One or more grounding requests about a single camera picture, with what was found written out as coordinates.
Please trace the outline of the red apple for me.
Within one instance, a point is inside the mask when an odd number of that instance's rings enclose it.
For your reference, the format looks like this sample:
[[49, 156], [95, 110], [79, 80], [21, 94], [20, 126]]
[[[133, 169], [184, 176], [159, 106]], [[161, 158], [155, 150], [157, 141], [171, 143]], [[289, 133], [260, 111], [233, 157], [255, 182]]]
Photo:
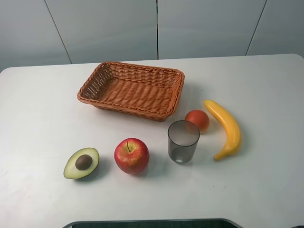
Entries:
[[148, 147], [137, 138], [124, 139], [114, 151], [114, 160], [117, 166], [130, 175], [141, 173], [147, 167], [149, 158]]

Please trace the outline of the brown wicker basket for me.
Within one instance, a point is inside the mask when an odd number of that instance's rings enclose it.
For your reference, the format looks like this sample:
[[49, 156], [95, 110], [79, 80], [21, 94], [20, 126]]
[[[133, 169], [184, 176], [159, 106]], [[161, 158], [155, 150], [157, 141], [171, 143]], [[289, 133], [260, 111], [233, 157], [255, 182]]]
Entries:
[[162, 122], [177, 110], [184, 79], [177, 69], [106, 61], [94, 69], [77, 98], [99, 109]]

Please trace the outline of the grey transparent plastic cup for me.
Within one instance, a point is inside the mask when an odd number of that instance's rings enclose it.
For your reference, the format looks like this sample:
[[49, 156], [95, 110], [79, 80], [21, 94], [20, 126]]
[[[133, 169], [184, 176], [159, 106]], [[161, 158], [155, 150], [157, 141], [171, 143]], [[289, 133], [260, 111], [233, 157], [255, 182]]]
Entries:
[[200, 139], [198, 127], [186, 120], [175, 121], [169, 126], [167, 136], [170, 159], [179, 164], [191, 161]]

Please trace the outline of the orange tomato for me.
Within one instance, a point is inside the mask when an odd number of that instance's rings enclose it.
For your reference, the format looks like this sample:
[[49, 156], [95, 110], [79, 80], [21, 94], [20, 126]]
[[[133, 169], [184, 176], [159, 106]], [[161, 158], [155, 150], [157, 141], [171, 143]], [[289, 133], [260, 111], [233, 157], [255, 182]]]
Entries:
[[208, 130], [210, 120], [208, 115], [202, 110], [192, 110], [185, 116], [185, 120], [195, 124], [200, 133], [204, 133]]

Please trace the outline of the yellow banana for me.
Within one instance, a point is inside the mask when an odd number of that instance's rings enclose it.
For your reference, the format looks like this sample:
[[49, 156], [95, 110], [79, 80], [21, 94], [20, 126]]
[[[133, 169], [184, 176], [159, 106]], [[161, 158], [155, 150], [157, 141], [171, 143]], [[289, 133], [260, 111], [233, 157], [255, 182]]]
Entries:
[[214, 160], [220, 161], [237, 154], [242, 146], [242, 132], [236, 119], [213, 100], [205, 99], [203, 104], [207, 111], [222, 125], [226, 133], [225, 145], [219, 153], [214, 155]]

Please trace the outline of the halved avocado with pit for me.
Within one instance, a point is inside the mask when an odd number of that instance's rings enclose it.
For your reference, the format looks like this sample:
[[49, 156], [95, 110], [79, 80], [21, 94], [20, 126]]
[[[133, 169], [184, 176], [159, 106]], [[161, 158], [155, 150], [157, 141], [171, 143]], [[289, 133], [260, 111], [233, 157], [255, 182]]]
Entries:
[[80, 179], [91, 174], [99, 164], [99, 153], [95, 148], [83, 148], [76, 151], [64, 168], [66, 179]]

